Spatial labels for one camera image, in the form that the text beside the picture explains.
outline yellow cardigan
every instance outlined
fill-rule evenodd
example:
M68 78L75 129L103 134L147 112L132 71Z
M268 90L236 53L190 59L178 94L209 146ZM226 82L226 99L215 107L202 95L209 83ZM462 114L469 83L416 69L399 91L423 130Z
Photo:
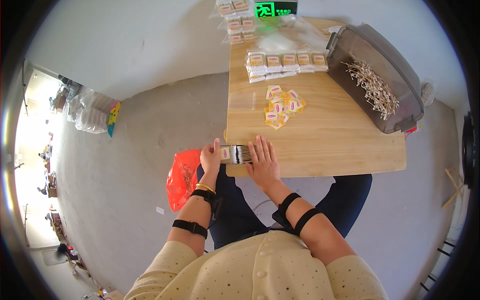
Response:
M167 242L125 300L386 300L377 276L350 255L325 266L297 236L271 230L197 257Z

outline bundle of cotton swabs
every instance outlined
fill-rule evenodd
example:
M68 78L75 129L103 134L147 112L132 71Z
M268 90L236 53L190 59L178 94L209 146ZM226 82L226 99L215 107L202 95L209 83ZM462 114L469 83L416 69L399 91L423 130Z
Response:
M390 88L378 76L364 60L354 60L352 64L342 62L348 66L345 72L350 73L350 77L357 79L357 86L361 86L365 92L367 102L373 106L373 110L381 112L380 118L384 121L395 114L398 107L398 100L390 91Z
M255 153L258 154L257 144L253 144ZM248 145L223 145L220 146L221 164L246 164L252 161Z

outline stack of packaged cotton swabs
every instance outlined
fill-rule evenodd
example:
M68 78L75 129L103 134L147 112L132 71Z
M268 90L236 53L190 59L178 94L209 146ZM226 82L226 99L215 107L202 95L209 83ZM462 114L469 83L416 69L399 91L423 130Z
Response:
M224 17L222 24L218 26L227 30L227 36L222 43L241 44L255 40L258 36L255 30L263 26L263 23L255 17L254 6L254 2L250 0L216 0L210 17Z
M258 154L257 144L253 144ZM248 145L221 145L220 164L246 164L252 161Z
M245 60L250 83L295 76L298 73L328 71L325 55L320 51L285 53L249 51Z

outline concrete floor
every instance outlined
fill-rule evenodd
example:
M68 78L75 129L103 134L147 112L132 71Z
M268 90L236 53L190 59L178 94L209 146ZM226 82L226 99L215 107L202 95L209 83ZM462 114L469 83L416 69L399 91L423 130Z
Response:
M64 116L57 162L58 201L69 240L92 276L126 293L167 239L175 219L165 191L173 156L222 137L228 74L186 79L122 102L113 138L78 131ZM458 165L453 111L435 101L407 140L407 169L373 175L347 241L377 274L391 300L411 299L446 236L453 194L444 169ZM333 178L284 179L312 203ZM252 208L268 200L249 178L237 180ZM165 210L161 215L156 207ZM271 203L255 212L270 225ZM207 250L213 249L209 237Z

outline black wrist strap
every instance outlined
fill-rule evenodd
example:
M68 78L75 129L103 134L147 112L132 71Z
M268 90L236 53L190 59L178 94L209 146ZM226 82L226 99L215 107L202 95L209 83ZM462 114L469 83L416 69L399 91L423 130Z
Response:
M220 211L220 206L222 204L222 198L218 197L212 191L204 191L204 190L194 190L193 193L190 195L192 196L200 196L203 197L205 201L210 203L210 208L212 211L212 220L215 221L218 218L218 212Z
M204 200L207 201L210 204L215 202L215 200L217 199L216 195L212 191L204 191L204 190L199 190L199 189L194 190L193 193L190 195L190 197L192 197L192 196L203 197Z
M188 222L184 220L175 220L173 221L172 227L178 227L190 231L191 233L196 233L202 235L205 239L208 237L208 231L198 224L197 222Z
M303 229L303 226L308 222L316 214L319 214L320 211L316 208L312 208L308 210L303 216L301 216L300 220L298 220L297 224L295 225L295 235L300 236L300 231Z
M300 195L297 193L293 192L290 195L288 195L285 200L278 206L277 211L275 211L272 214L273 220L278 222L280 225L282 225L285 228L291 228L292 225L290 225L290 222L287 220L287 208L290 206L290 204L293 202L293 200L300 198Z

